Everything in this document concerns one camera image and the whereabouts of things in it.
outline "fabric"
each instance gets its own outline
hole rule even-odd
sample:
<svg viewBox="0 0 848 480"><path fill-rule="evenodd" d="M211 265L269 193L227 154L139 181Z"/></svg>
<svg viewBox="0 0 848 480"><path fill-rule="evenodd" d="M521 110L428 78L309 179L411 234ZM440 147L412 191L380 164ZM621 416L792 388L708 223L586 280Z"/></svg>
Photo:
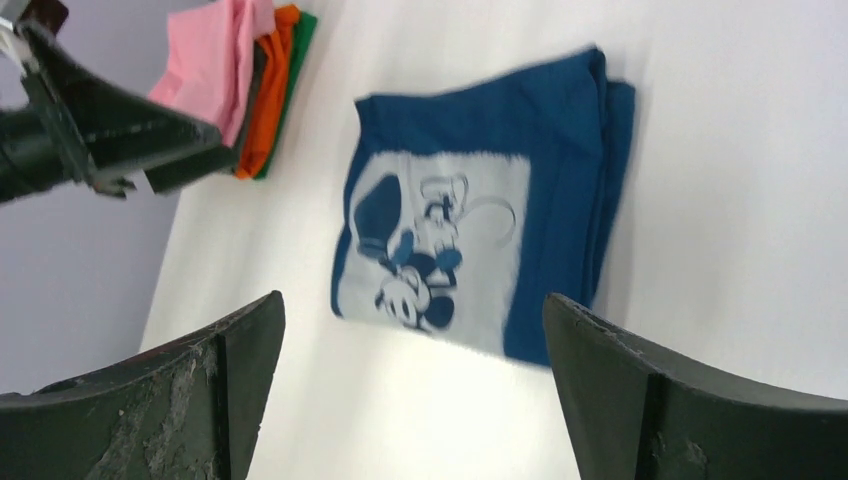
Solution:
<svg viewBox="0 0 848 480"><path fill-rule="evenodd" d="M549 366L542 304L592 303L634 97L592 48L464 90L358 101L333 311Z"/></svg>
<svg viewBox="0 0 848 480"><path fill-rule="evenodd" d="M253 112L256 109L256 101L259 98L259 90L262 88L262 77L265 75L265 67L268 64L268 56L265 55L265 50L259 45L259 42L253 44L253 76L250 79L250 89L247 93L247 106L244 110L244 121L239 128L239 134L233 144L233 150L241 156L247 143L247 135L250 132L250 119L253 118ZM232 172L238 164L232 166Z"/></svg>
<svg viewBox="0 0 848 480"><path fill-rule="evenodd" d="M262 77L247 143L236 169L238 178L256 176L268 161L286 101L289 63L294 46L293 28L300 21L300 10L294 5L278 8L274 12L274 21L276 30L258 40L268 57L268 68Z"/></svg>
<svg viewBox="0 0 848 480"><path fill-rule="evenodd" d="M165 74L150 100L221 130L233 146L244 122L253 43L274 31L271 0L218 0L168 17Z"/></svg>
<svg viewBox="0 0 848 480"><path fill-rule="evenodd" d="M254 179L261 180L268 176L268 170L271 168L271 160L277 151L277 146L282 138L283 127L285 126L286 117L289 113L289 107L292 103L292 95L294 88L297 85L297 79L300 77L300 70L303 68L303 62L306 60L306 53L309 51L309 46L312 44L312 37L315 35L315 28L318 26L318 18L310 15L307 12L300 12L300 21L294 26L294 47L292 48L291 64L289 65L289 83L286 86L286 103L283 105L283 114L280 117L280 122L277 127L277 135L274 138L274 145L271 147L271 156L262 170L256 174Z"/></svg>

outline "blue t-shirt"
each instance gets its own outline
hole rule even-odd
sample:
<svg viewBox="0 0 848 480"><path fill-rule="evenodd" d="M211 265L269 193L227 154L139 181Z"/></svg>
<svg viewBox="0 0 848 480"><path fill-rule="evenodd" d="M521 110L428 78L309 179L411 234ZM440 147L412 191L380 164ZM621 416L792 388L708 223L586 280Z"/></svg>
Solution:
<svg viewBox="0 0 848 480"><path fill-rule="evenodd" d="M634 97L592 48L455 92L358 101L333 311L549 366L542 304L558 292L591 306Z"/></svg>

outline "white backdrop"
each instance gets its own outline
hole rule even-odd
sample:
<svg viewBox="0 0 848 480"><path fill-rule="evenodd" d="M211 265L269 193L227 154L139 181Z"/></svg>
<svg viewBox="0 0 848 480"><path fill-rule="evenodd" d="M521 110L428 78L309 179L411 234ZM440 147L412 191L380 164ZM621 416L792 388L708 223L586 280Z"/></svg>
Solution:
<svg viewBox="0 0 848 480"><path fill-rule="evenodd" d="M275 168L185 191L143 344L283 292L251 478L578 478L549 372L343 323L328 299L355 98L454 88L590 42L640 93L597 309L714 366L848 398L844 2L300 5L321 23Z"/></svg>

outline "robotic arm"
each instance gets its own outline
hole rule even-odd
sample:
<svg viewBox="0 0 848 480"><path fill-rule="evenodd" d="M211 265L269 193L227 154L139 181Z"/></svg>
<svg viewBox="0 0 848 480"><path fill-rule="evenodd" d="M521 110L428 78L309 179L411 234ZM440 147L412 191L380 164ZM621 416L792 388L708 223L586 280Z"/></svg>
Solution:
<svg viewBox="0 0 848 480"><path fill-rule="evenodd" d="M238 157L214 125L98 78L56 41L60 0L0 0L0 51L21 71L29 104L0 109L0 204L85 183L126 198L143 171L157 194L232 167Z"/></svg>

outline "folded pink cloth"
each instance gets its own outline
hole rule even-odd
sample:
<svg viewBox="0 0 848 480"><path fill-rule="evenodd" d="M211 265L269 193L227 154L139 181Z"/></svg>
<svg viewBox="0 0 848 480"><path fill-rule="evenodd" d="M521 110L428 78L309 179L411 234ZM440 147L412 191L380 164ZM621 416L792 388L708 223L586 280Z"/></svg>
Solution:
<svg viewBox="0 0 848 480"><path fill-rule="evenodd" d="M216 125L233 146L253 76L253 43L271 33L271 0L218 0L168 18L168 66L150 100Z"/></svg>

